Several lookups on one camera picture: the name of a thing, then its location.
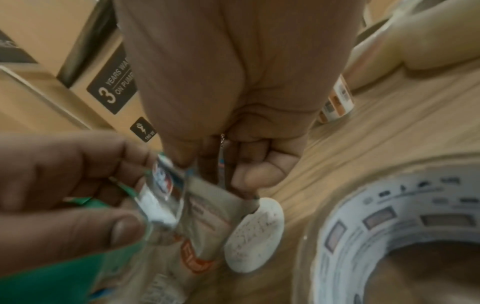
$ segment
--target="number 3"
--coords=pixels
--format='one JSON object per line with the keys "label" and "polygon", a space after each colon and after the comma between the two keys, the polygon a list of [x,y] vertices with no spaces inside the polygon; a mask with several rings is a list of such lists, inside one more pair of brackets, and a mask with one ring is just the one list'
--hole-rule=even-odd
{"label": "number 3", "polygon": [[100,89],[98,89],[98,92],[100,93],[100,95],[107,97],[106,101],[109,104],[114,104],[115,103],[115,101],[116,101],[115,95],[110,93],[106,88],[100,88]]}

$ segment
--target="fingernail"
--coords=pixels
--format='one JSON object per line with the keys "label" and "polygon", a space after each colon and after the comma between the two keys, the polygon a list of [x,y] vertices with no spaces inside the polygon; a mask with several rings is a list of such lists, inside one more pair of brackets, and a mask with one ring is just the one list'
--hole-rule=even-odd
{"label": "fingernail", "polygon": [[139,241],[145,233],[145,225],[135,216],[118,220],[111,230],[110,246],[123,247]]}

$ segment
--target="green object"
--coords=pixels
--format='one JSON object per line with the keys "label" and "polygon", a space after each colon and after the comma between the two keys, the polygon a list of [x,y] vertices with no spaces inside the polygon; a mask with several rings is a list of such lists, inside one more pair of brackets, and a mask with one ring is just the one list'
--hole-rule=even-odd
{"label": "green object", "polygon": [[[89,198],[74,203],[85,208],[106,208]],[[107,295],[103,289],[91,294],[99,276],[115,275],[143,248],[144,243],[58,263],[0,279],[1,304],[86,304]]]}

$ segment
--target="snack packet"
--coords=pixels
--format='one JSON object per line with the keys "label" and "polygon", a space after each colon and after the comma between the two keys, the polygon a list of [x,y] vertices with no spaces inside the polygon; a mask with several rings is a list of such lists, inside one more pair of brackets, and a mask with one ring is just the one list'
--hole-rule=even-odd
{"label": "snack packet", "polygon": [[221,257],[222,247],[241,220],[259,207],[159,156],[138,197],[153,226],[150,284],[142,304],[183,303]]}

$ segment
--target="person's right hand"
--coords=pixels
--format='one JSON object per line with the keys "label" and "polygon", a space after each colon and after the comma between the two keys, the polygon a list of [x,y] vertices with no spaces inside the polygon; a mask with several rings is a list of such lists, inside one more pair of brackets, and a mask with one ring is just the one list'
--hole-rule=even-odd
{"label": "person's right hand", "polygon": [[364,1],[115,0],[144,109],[166,155],[252,194],[293,169],[344,67]]}

